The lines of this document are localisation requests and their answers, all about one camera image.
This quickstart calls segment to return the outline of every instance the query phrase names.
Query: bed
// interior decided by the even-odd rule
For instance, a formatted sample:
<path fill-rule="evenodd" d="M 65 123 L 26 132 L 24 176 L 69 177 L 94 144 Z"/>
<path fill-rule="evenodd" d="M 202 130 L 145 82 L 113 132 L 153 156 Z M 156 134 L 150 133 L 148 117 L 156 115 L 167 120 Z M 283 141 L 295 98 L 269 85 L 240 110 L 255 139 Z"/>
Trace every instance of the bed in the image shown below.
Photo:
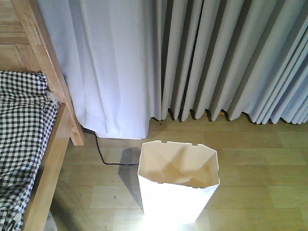
<path fill-rule="evenodd" d="M 70 94 L 35 0 L 0 0 L 0 70 L 45 73 L 61 102 L 39 165 L 22 230 L 44 229 L 69 138 L 83 145 Z"/>

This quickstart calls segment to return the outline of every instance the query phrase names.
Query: gray curtain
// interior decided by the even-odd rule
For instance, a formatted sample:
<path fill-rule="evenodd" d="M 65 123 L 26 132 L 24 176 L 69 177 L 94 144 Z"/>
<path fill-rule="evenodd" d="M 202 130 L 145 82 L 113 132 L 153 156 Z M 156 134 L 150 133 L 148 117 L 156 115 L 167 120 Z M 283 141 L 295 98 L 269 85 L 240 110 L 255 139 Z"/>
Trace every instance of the gray curtain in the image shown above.
<path fill-rule="evenodd" d="M 308 2 L 156 2 L 162 114 L 215 120 L 242 112 L 253 122 L 308 118 Z"/>

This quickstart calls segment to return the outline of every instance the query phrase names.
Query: checkered blanket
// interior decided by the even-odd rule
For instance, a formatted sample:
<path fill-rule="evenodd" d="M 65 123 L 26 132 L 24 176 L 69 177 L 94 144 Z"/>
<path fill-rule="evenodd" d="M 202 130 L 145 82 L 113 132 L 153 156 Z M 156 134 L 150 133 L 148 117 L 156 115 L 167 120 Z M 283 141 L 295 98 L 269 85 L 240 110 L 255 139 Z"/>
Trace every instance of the checkered blanket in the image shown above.
<path fill-rule="evenodd" d="M 0 71 L 0 231 L 18 231 L 57 103 L 44 74 Z"/>

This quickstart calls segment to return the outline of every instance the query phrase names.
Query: curtain fold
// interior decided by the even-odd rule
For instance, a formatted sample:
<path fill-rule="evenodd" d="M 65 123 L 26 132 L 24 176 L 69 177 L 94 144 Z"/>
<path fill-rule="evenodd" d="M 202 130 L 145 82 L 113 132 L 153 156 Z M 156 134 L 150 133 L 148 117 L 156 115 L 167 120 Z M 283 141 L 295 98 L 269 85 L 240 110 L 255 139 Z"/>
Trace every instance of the curtain fold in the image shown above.
<path fill-rule="evenodd" d="M 180 10 L 175 2 L 172 13 Z M 193 7 L 186 8 L 184 22 L 172 14 L 165 31 L 179 51 L 166 54 L 166 70 L 173 71 L 162 72 L 163 119 L 168 109 L 182 121 L 191 110 L 200 118 L 208 109 L 212 120 L 224 110 L 230 120 L 245 112 L 256 123 L 277 123 L 281 117 L 306 122 L 299 111 L 306 111 L 308 92 L 301 84 L 307 75 L 296 70 L 307 65 L 307 1 L 181 1 L 185 3 Z M 187 36 L 183 29 L 188 23 Z"/>
<path fill-rule="evenodd" d="M 151 117 L 308 120 L 306 0 L 38 0 L 78 120 L 141 139 Z"/>

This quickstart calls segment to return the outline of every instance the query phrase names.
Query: wooden floor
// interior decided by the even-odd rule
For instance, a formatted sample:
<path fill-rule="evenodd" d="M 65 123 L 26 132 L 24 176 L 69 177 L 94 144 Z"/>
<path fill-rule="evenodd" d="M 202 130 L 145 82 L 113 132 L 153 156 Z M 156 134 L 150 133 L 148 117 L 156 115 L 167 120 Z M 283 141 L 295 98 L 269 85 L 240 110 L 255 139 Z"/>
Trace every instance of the wooden floor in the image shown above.
<path fill-rule="evenodd" d="M 59 231 L 307 231 L 308 124 L 255 125 L 242 115 L 216 122 L 150 122 L 141 141 L 99 139 L 108 162 L 137 163 L 141 144 L 202 143 L 218 151 L 221 185 L 194 224 L 142 219 L 137 167 L 102 164 L 93 135 L 69 144 L 51 211 Z"/>

